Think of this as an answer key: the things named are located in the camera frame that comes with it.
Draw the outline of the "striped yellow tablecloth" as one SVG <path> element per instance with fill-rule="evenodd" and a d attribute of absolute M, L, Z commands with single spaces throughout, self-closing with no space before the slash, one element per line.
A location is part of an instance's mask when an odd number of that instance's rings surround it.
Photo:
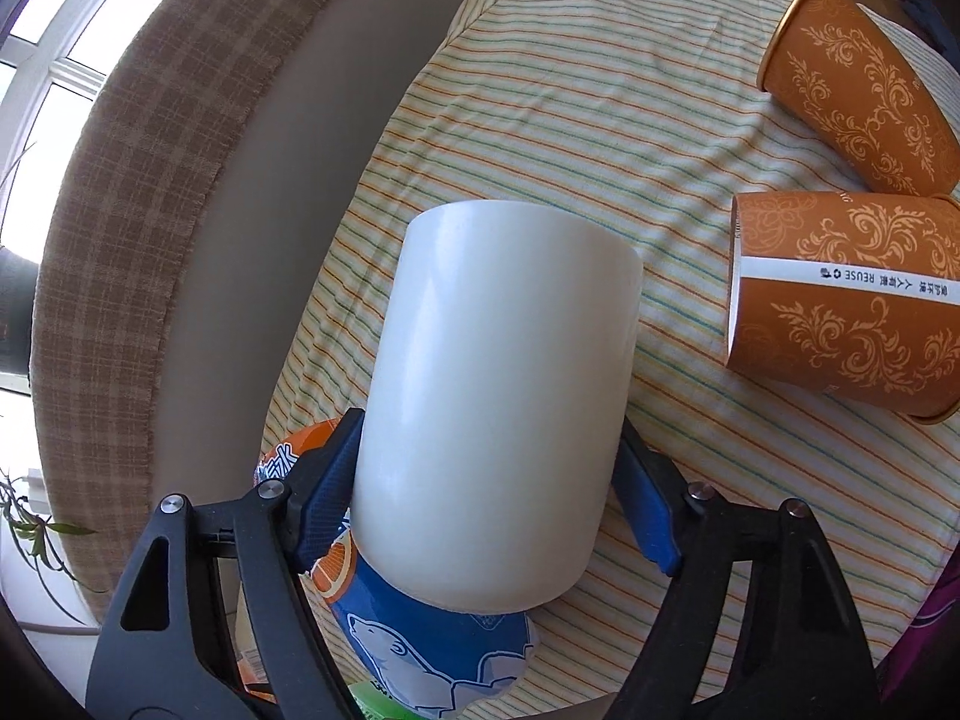
<path fill-rule="evenodd" d="M 958 427 L 755 383 L 722 362 L 729 206 L 857 177 L 755 85 L 791 0 L 464 0 L 391 115 L 304 306 L 263 444 L 368 396 L 405 227 L 452 200 L 539 202 L 630 239 L 628 414 L 686 476 L 808 500 L 875 656 L 958 541 Z"/>

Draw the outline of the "blue-label crushed plastic bottle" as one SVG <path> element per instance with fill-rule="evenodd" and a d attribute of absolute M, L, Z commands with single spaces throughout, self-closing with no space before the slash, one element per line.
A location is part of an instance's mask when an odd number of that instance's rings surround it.
<path fill-rule="evenodd" d="M 420 488 L 416 465 L 386 463 L 357 422 L 316 422 L 260 457 L 254 483 L 288 484 L 285 536 L 293 569 L 331 612 L 371 681 L 393 706 L 420 718 L 452 718 L 523 678 L 537 645 L 527 614 L 475 614 L 428 605 L 427 580 L 452 554 Z"/>

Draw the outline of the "potted spider plant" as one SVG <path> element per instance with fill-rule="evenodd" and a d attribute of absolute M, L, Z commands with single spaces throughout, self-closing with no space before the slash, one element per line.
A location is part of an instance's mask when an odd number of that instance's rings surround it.
<path fill-rule="evenodd" d="M 39 266 L 2 250 L 2 593 L 31 629 L 98 629 L 64 539 L 88 530 L 53 515 L 32 403 L 31 333 Z"/>

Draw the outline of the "red-orange snack container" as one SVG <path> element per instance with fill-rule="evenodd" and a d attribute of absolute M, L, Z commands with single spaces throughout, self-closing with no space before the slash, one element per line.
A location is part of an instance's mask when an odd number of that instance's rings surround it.
<path fill-rule="evenodd" d="M 238 601 L 236 601 L 235 645 L 239 676 L 244 689 L 259 699 L 275 704 L 277 699 L 268 681 L 267 671 L 262 665 L 243 589 L 238 590 Z"/>

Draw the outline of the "brown plaid windowsill cloth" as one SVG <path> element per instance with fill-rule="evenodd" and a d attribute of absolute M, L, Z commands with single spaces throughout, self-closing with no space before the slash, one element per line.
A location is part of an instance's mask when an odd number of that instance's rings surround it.
<path fill-rule="evenodd" d="M 68 161 L 39 266 L 31 399 L 65 559 L 103 617 L 151 509 L 158 387 L 213 190 L 332 0 L 161 0 Z"/>

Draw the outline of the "orange patterned paper cup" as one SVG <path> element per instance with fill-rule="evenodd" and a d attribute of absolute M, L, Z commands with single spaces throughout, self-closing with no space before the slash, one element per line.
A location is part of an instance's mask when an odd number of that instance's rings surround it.
<path fill-rule="evenodd" d="M 958 410 L 958 203 L 750 192 L 732 200 L 726 364 L 895 411 Z"/>

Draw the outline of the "white plastic cup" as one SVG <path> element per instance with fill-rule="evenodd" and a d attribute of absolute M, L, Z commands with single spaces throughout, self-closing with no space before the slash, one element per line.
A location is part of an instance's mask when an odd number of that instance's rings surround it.
<path fill-rule="evenodd" d="M 458 613 L 571 589 L 594 551 L 640 323 L 623 236 L 550 206 L 446 203 L 405 232 L 352 527 L 387 583 Z"/>

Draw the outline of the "green plastic bottle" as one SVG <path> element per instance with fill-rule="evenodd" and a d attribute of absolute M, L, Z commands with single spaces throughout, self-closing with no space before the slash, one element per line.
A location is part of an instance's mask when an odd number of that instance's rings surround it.
<path fill-rule="evenodd" d="M 404 707 L 396 704 L 373 681 L 361 681 L 350 686 L 350 694 L 366 720 L 402 720 Z"/>

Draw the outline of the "white window frame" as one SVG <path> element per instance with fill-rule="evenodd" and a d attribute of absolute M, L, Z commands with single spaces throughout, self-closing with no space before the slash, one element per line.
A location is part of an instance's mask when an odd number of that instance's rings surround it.
<path fill-rule="evenodd" d="M 161 0 L 26 0 L 2 39 L 2 245 L 41 260 L 68 160 Z"/>

